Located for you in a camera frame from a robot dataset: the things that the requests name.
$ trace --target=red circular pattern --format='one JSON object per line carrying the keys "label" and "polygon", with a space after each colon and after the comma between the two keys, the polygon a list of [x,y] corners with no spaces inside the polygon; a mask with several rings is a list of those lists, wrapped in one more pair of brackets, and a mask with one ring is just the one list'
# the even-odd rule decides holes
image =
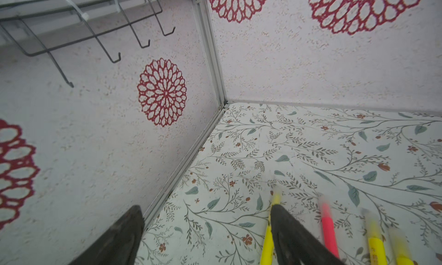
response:
{"label": "red circular pattern", "polygon": [[241,22],[261,11],[266,0],[209,0],[212,9],[227,21]]}
{"label": "red circular pattern", "polygon": [[32,159],[35,147],[21,135],[20,126],[0,119],[0,230],[20,216],[20,207],[35,193],[32,179],[40,171]]}
{"label": "red circular pattern", "polygon": [[420,0],[309,0],[312,17],[332,33],[372,31]]}
{"label": "red circular pattern", "polygon": [[186,106],[186,84],[176,64],[163,58],[146,65],[138,84],[142,111],[155,125],[172,125]]}

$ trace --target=pink marker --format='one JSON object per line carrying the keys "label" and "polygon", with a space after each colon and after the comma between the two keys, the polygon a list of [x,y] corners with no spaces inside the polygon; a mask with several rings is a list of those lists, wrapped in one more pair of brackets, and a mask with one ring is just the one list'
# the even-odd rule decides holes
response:
{"label": "pink marker", "polygon": [[325,247],[334,254],[335,257],[339,258],[330,203],[323,194],[319,196],[319,208],[322,215],[322,231],[324,233]]}

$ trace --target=yellow marker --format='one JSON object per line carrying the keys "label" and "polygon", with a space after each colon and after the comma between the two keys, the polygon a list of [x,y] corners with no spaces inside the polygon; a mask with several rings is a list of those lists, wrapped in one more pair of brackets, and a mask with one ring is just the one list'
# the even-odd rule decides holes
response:
{"label": "yellow marker", "polygon": [[398,228],[391,227],[389,234],[397,265],[413,265],[412,255],[404,233]]}
{"label": "yellow marker", "polygon": [[365,216],[371,265],[387,265],[387,257],[385,256],[384,242],[382,242],[379,218],[373,212],[365,208],[362,209],[362,215]]}
{"label": "yellow marker", "polygon": [[[274,204],[280,204],[280,203],[281,203],[281,194],[279,192],[274,192],[272,206]],[[273,244],[272,227],[270,224],[270,214],[269,214],[266,236],[264,237],[264,245],[262,246],[261,262],[259,263],[260,265],[272,264],[273,249],[274,249],[274,244]]]}

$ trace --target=marker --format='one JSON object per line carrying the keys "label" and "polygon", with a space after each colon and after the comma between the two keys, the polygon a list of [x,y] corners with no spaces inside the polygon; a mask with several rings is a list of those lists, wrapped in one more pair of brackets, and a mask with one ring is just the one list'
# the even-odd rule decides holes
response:
{"label": "marker", "polygon": [[362,215],[365,217],[371,265],[387,265],[379,218],[376,214],[365,208],[362,209]]}
{"label": "marker", "polygon": [[[272,206],[274,204],[280,204],[281,203],[281,193],[275,191],[273,193],[273,200],[272,200]],[[264,244],[262,246],[262,254],[261,254],[261,262],[260,265],[271,265],[272,259],[273,259],[273,237],[272,237],[272,227],[270,224],[270,214],[269,214],[269,220],[267,223],[267,229],[266,229],[266,236],[264,237]]]}
{"label": "marker", "polygon": [[391,244],[396,256],[397,265],[413,265],[412,255],[408,247],[407,238],[398,228],[389,228]]}
{"label": "marker", "polygon": [[324,233],[325,247],[339,259],[338,244],[336,243],[336,236],[334,234],[334,223],[330,203],[323,194],[319,196],[319,208],[322,216],[322,231]]}

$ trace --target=floral tablecloth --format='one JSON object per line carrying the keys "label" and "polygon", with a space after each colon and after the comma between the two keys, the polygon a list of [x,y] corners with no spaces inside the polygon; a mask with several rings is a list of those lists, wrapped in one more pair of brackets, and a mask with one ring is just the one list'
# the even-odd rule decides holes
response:
{"label": "floral tablecloth", "polygon": [[442,118],[335,108],[230,105],[158,218],[136,264],[258,264],[276,186],[322,241],[329,196],[340,258],[368,264],[361,208],[405,231],[415,264],[442,264]]}

